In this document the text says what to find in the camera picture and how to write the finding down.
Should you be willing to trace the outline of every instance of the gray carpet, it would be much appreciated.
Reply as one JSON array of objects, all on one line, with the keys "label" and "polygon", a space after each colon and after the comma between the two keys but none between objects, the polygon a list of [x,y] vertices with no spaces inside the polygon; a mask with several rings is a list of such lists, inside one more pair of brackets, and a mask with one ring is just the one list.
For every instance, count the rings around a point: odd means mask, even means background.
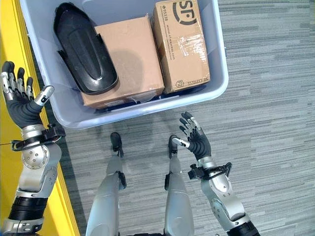
[{"label": "gray carpet", "polygon": [[[167,141],[181,135],[190,111],[263,236],[315,236],[314,0],[219,0],[229,85],[217,99],[90,128],[66,130],[61,165],[79,230],[85,233],[95,192],[110,157],[109,135],[121,134],[127,189],[120,192],[121,235],[162,232],[167,193]],[[196,236],[226,235],[200,182],[179,158]]]}]

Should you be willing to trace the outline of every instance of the robot forearm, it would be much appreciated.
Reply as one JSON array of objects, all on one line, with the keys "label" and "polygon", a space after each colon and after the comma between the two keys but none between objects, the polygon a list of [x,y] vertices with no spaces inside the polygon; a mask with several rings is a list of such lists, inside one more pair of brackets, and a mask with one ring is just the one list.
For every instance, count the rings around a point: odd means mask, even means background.
[{"label": "robot forearm", "polygon": [[4,221],[3,235],[35,233],[42,227],[44,210],[57,178],[57,164],[61,158],[61,149],[52,142],[53,138],[48,141],[49,133],[57,132],[53,126],[45,130],[42,125],[22,129],[24,144],[25,140],[29,142],[22,147],[23,171],[10,215]]},{"label": "robot forearm", "polygon": [[[198,165],[205,172],[217,168],[210,156],[199,159]],[[209,172],[209,178],[217,174],[215,171]],[[201,189],[210,202],[213,214],[229,236],[259,236],[241,201],[233,193],[226,173],[210,180],[201,180]]]}]

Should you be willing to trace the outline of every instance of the black plastic object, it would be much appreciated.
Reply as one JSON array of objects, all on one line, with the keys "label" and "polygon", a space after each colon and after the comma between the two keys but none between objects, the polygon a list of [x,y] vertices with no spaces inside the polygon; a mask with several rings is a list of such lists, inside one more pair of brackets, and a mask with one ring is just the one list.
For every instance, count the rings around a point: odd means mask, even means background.
[{"label": "black plastic object", "polygon": [[63,47],[58,52],[83,93],[104,93],[117,84],[107,48],[83,11],[71,3],[62,3],[56,9],[54,31]]},{"label": "black plastic object", "polygon": [[15,198],[9,219],[36,220],[43,217],[48,198]]},{"label": "black plastic object", "polygon": [[260,236],[254,224],[249,221],[226,232],[229,236]]},{"label": "black plastic object", "polygon": [[168,157],[171,159],[174,154],[177,153],[177,144],[175,144],[172,140],[173,138],[178,138],[176,135],[171,135],[168,139]]},{"label": "black plastic object", "polygon": [[120,180],[119,189],[125,189],[127,187],[125,174],[118,171],[118,178]]},{"label": "black plastic object", "polygon": [[113,151],[119,151],[123,148],[122,139],[117,132],[113,132],[110,134],[110,142],[112,143]]},{"label": "black plastic object", "polygon": [[65,131],[61,126],[56,124],[48,124],[48,129],[42,131],[41,135],[31,137],[25,140],[12,140],[13,151],[23,151],[40,145],[46,145],[57,141],[59,138],[65,137]]},{"label": "black plastic object", "polygon": [[202,180],[211,180],[219,175],[225,174],[227,177],[230,174],[232,163],[228,162],[223,166],[217,166],[213,168],[204,169],[203,167],[197,167],[196,164],[192,164],[190,166],[191,171],[188,172],[188,176],[190,179],[202,179]]},{"label": "black plastic object", "polygon": [[165,176],[165,180],[164,180],[164,189],[165,189],[166,191],[168,191],[169,176],[170,176],[170,174],[167,174],[167,175]]}]

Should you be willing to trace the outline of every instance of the light blue plastic bin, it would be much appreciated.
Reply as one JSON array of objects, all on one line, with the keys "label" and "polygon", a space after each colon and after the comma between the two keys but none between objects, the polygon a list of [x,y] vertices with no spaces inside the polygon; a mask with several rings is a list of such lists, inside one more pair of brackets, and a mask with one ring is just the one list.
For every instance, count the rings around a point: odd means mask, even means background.
[{"label": "light blue plastic bin", "polygon": [[[103,25],[152,15],[158,0],[72,0],[97,24]],[[164,111],[220,96],[228,84],[222,28],[217,0],[199,0],[211,81],[203,90],[176,95],[110,112],[96,112],[83,105],[81,94],[67,66],[57,53],[61,46],[53,32],[55,9],[65,0],[21,0],[21,7],[38,66],[46,85],[55,93],[51,105],[58,122],[71,129],[85,129],[118,120]]]}]

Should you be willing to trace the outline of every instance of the cardboard box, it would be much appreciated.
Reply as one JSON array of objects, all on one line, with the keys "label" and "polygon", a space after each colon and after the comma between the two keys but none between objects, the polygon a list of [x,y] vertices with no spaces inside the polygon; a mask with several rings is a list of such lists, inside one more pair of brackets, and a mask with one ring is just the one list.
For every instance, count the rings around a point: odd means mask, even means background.
[{"label": "cardboard box", "polygon": [[197,0],[157,2],[152,23],[163,70],[164,92],[209,82],[207,51]]},{"label": "cardboard box", "polygon": [[82,94],[84,105],[104,108],[146,102],[164,90],[163,78],[148,16],[95,27],[102,36],[119,82],[100,95]]}]

